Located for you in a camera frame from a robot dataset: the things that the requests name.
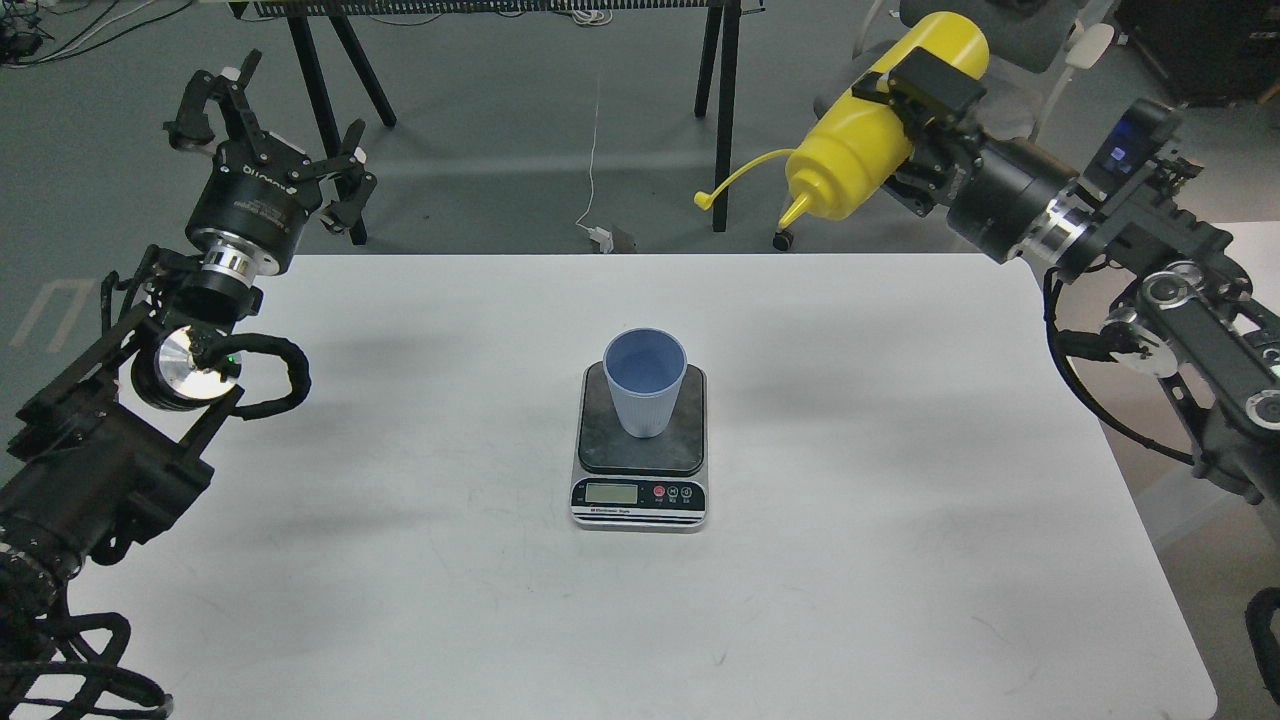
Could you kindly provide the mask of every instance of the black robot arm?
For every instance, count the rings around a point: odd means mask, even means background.
[[[210,487],[214,469],[201,454],[227,418],[288,411],[311,387],[298,346],[236,333],[234,325],[262,305],[255,278],[288,268],[303,223],[320,205],[320,181],[346,177],[356,186],[353,195],[330,205],[330,229],[358,220],[375,181],[358,149],[362,123],[348,131],[342,156],[320,163],[259,127],[243,96],[259,59],[253,51],[239,72],[196,73],[178,118],[165,123],[174,147],[212,142],[204,114],[210,100],[227,124],[229,137],[214,152],[214,173],[187,227],[200,254],[184,256],[152,245],[129,279],[109,274],[102,282],[101,338],[18,413],[26,427],[9,452],[24,466],[0,487],[0,717],[22,703],[60,707],[56,720],[169,715],[169,696],[119,667],[128,621],[116,614],[72,616],[68,584],[88,560],[119,562],[133,544],[174,525]],[[124,301],[113,318],[115,292],[124,292]],[[239,405],[246,354],[280,357],[289,392]],[[120,402],[125,365],[145,402],[204,410],[180,438],[168,437]],[[84,641],[91,630],[110,635],[101,650]],[[84,682],[70,700],[28,697],[44,675],[78,675]],[[104,694],[143,708],[99,707]]]
[[[884,183],[918,215],[948,208],[947,224],[998,263],[1028,255],[1047,265],[1044,319],[1051,356],[1098,418],[1143,446],[1192,465],[1192,474],[1251,503],[1280,502],[1280,318],[1253,299],[1248,273],[1226,254],[1231,234],[1174,201],[1199,168],[1166,147],[1179,118],[1139,100],[1094,154],[1084,176],[1025,140],[997,141],[973,122],[983,90],[923,49],[852,88],[888,104],[914,142]],[[1098,332],[1060,331],[1064,283],[1111,266],[1133,281]],[[1155,378],[1190,438],[1190,452],[1142,437],[1106,413],[1069,356],[1124,364]],[[1201,405],[1181,375],[1194,369],[1212,393]],[[1271,620],[1280,588],[1245,612],[1258,670],[1280,703],[1280,643]]]

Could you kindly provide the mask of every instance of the table leg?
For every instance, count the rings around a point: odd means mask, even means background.
[[[389,128],[396,127],[396,111],[392,110],[392,104],[387,100],[387,94],[383,92],[383,86],[378,82],[378,76],[374,74],[374,67],[369,64],[365,49],[360,45],[360,40],[356,38],[356,31],[351,27],[351,20],[346,15],[329,15],[329,22],[333,23],[333,31],[338,33],[342,47],[347,51],[347,56],[351,58],[351,64],[356,68],[356,74],[360,76],[360,82],[365,86],[365,92],[374,101],[378,117],[383,119],[384,126]]]
[[[724,8],[707,9],[707,29],[703,33],[703,63],[698,68],[698,99],[694,100],[694,117],[707,117],[707,100],[712,95],[712,73],[716,70],[716,45],[719,42],[721,18]]]
[[[320,129],[320,142],[324,143],[325,156],[333,158],[342,146],[342,137],[338,135],[338,123],[333,119],[333,104],[329,102],[329,88],[325,87],[324,73],[320,70],[320,56],[316,55],[311,26],[305,17],[291,17],[288,23],[289,35],[293,36],[293,49],[298,54],[298,67],[302,68],[302,81],[307,86],[307,97],[311,99],[311,113],[315,114]],[[347,190],[344,183],[339,183],[339,193],[346,195]],[[351,242],[352,245],[369,242],[364,219],[351,228]]]
[[[733,95],[737,90],[737,31],[742,19],[742,0],[730,0],[724,6],[724,44],[721,49],[719,117],[716,118],[716,187],[732,170],[733,150]],[[712,206],[712,231],[724,232],[728,227],[728,191],[721,193]]]

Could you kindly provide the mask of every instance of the white table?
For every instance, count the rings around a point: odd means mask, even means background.
[[[306,256],[260,286],[241,329],[306,348],[310,400],[233,420],[178,525],[72,585],[180,717],[1213,714],[1025,272]],[[567,512],[581,373],[636,325],[708,375],[698,534]]]

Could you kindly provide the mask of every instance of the office chair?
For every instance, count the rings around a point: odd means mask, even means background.
[[[1115,36],[1111,26],[1084,26],[1080,18],[1091,5],[1087,0],[900,0],[899,19],[914,27],[929,13],[950,10],[973,20],[991,47],[991,67],[982,78],[987,95],[978,102],[977,120],[997,140],[1027,137],[1034,142],[1074,73],[1092,68]],[[818,118],[896,41],[867,47],[870,27],[883,8],[884,0],[872,3],[850,61],[827,92],[814,99]],[[1052,88],[1041,94],[1036,86],[1055,73]],[[794,236],[786,231],[773,240],[782,251],[792,243]]]

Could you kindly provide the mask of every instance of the plastic cup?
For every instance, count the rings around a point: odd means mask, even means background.
[[[650,438],[667,429],[687,360],[680,342],[654,328],[627,331],[604,350],[604,378],[627,434]]]

